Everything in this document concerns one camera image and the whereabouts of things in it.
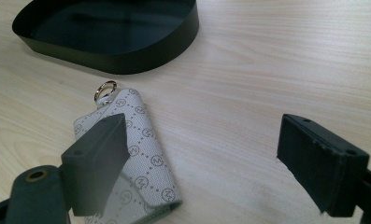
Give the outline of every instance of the key case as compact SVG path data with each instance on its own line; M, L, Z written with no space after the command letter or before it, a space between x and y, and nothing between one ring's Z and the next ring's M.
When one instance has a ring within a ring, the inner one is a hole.
M99 97L110 86L112 91ZM138 91L118 90L109 81L97 91L98 109L74 122L77 140L100 119L123 113L131 155L109 198L104 214L86 217L86 224L153 223L181 205L182 198L152 129Z

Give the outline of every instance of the black object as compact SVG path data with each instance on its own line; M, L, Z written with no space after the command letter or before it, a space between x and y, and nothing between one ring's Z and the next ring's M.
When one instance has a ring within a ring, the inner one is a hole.
M12 25L36 52L112 74L168 63L198 27L195 0L34 0Z
M62 155L60 168L39 166L16 178L0 203L0 223L67 224L70 208L75 216L103 214L129 158L124 115L101 119Z
M310 119L283 115L278 158L321 212L351 217L359 205L364 210L362 223L371 223L367 153Z

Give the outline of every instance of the table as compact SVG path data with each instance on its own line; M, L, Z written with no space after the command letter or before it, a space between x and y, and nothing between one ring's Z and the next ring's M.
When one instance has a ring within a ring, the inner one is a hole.
M143 96L184 198L158 223L359 223L360 209L321 215L276 156L284 113L371 156L371 0L199 0L191 46L132 76L31 51L11 31L29 2L0 0L0 202L23 171L61 163L113 79Z

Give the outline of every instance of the wallet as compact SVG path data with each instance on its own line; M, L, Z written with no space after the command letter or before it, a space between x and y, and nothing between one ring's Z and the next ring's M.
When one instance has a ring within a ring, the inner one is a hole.
M100 97L104 91L109 93ZM103 214L86 217L86 224L144 224L170 214L182 198L152 129L138 91L119 90L114 81L96 92L97 110L74 122L77 140L100 119L124 114L130 159L124 164Z

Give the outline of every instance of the gold key ring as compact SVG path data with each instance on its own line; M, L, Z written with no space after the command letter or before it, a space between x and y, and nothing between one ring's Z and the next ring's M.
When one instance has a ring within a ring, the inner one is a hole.
M109 96L110 94L112 94L113 92L115 92L116 88L117 88L117 84L115 81L108 81L108 82L105 82L103 85L100 86L100 88L98 88L98 90L95 92L95 95L94 95L94 101L97 103L97 100L103 98L103 97L100 97L100 94L101 92L103 92L104 90L108 89L109 87L112 88L111 92L104 95L103 97L107 97Z

